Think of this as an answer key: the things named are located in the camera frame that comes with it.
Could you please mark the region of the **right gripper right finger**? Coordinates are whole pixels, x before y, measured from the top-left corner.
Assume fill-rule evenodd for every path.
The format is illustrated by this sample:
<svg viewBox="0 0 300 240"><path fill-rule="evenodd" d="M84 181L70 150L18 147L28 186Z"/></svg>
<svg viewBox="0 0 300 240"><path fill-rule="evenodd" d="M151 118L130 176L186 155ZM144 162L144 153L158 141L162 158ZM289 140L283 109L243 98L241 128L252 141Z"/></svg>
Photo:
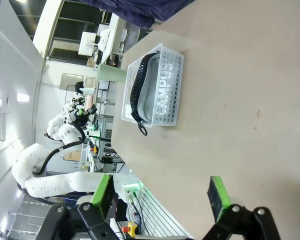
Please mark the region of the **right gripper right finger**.
<svg viewBox="0 0 300 240"><path fill-rule="evenodd" d="M233 203L220 176L211 176L207 196L214 217L214 225L205 240L229 240L232 235L244 240L279 240L280 234L269 208L256 207L250 211Z"/></svg>

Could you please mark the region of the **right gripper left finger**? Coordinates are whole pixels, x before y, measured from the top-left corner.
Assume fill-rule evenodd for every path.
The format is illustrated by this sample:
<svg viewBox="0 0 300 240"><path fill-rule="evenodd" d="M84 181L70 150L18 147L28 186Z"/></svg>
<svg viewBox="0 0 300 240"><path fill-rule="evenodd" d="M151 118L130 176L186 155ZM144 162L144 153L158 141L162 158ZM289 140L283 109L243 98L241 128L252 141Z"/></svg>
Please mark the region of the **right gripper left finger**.
<svg viewBox="0 0 300 240"><path fill-rule="evenodd" d="M114 240L115 232L106 222L115 194L112 175L104 175L92 199L73 208L54 204L36 236L38 240L73 240L87 233L92 240Z"/></svg>

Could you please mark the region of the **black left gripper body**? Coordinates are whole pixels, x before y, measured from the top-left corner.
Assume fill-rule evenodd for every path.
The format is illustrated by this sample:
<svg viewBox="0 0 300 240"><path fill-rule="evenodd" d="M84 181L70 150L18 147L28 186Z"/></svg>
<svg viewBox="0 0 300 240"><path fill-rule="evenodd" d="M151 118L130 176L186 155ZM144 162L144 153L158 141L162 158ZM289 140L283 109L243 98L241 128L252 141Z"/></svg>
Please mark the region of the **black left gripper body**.
<svg viewBox="0 0 300 240"><path fill-rule="evenodd" d="M83 105L85 99L83 97L73 97L66 105L66 122L67 123L87 123L89 116L94 115L97 111L96 105L92 104L91 107L85 109Z"/></svg>

